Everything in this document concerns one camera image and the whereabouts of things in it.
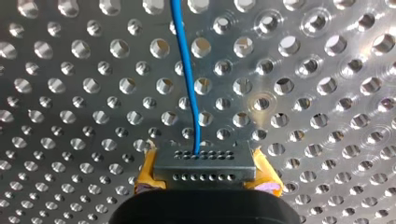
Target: blue cable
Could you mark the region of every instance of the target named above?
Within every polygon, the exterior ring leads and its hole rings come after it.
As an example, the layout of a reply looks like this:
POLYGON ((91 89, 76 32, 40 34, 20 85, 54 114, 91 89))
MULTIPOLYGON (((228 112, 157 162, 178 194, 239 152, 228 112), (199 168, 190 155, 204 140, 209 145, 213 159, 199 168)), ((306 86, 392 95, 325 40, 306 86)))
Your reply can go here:
POLYGON ((190 98, 190 107, 192 111, 192 120, 194 123, 194 149, 193 154, 198 155, 201 143, 201 126, 199 125, 199 109, 194 92, 194 76, 191 68, 191 58, 189 45, 187 44, 186 34, 183 27, 183 11, 181 10, 181 0, 171 0, 172 18, 174 21, 178 49, 180 51, 181 61, 183 62, 184 77, 186 79, 187 93, 190 98))

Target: metal connector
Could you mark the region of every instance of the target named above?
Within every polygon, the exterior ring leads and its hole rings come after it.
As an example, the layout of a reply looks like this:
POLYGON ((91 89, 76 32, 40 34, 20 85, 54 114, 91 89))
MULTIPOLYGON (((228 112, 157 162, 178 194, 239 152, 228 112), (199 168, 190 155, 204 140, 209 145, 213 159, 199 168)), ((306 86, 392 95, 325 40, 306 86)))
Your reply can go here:
POLYGON ((241 189, 254 180, 256 167, 248 144, 201 147, 199 155, 169 144, 158 151, 153 175, 168 189, 241 189))

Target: blue wire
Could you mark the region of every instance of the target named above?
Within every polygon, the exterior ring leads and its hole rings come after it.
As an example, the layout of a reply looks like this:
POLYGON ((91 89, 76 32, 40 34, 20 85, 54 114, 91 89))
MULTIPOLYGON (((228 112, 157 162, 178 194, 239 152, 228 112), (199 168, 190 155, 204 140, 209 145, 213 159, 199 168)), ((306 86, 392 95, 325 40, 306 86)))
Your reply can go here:
POLYGON ((191 58, 189 45, 187 44, 186 34, 183 27, 183 11, 181 10, 181 0, 171 0, 172 18, 174 21, 178 49, 180 51, 181 61, 183 62, 184 77, 186 79, 187 93, 190 98, 190 107, 194 123, 194 149, 193 154, 198 155, 201 143, 201 126, 199 125, 199 109, 194 92, 194 76, 191 68, 191 58))

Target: yellow plastic part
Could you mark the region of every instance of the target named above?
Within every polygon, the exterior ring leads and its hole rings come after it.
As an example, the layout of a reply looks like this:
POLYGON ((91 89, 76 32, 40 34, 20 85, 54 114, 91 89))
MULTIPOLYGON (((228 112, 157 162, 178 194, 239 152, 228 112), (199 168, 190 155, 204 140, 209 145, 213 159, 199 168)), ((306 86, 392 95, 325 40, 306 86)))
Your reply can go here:
POLYGON ((138 184, 147 184, 154 188, 166 189, 166 184, 163 181, 154 180, 152 170, 154 168, 155 155, 157 149, 151 149, 146 153, 145 163, 143 164, 140 175, 137 178, 135 186, 138 184))
POLYGON ((253 160, 257 167, 256 179, 252 182, 246 182, 245 188, 254 189, 255 187, 263 183, 276 183, 280 186, 280 189, 274 189, 273 193, 276 197, 280 197, 282 195, 283 183, 270 162, 265 158, 265 155, 262 154, 262 151, 259 148, 254 151, 253 160))
MULTIPOLYGON (((136 186, 138 184, 147 184, 154 188, 166 189, 165 182, 154 180, 152 175, 156 153, 157 149, 151 149, 146 153, 145 163, 137 178, 136 186)), ((280 189, 275 189, 273 193, 275 196, 280 197, 282 195, 283 183, 259 148, 254 151, 253 160, 257 167, 256 179, 252 182, 246 182, 245 188, 254 189, 263 183, 277 183, 280 189)))

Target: perforated metal sheet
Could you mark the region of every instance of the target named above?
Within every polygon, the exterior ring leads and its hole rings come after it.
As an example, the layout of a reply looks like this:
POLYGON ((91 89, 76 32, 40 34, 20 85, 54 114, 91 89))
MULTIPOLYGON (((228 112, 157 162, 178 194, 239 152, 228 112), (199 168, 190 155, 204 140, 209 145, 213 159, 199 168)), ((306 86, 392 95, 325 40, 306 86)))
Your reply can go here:
MULTIPOLYGON (((302 223, 396 223, 394 0, 183 1, 204 144, 262 147, 302 223)), ((0 222, 106 223, 192 144, 167 1, 0 2, 0 222)))

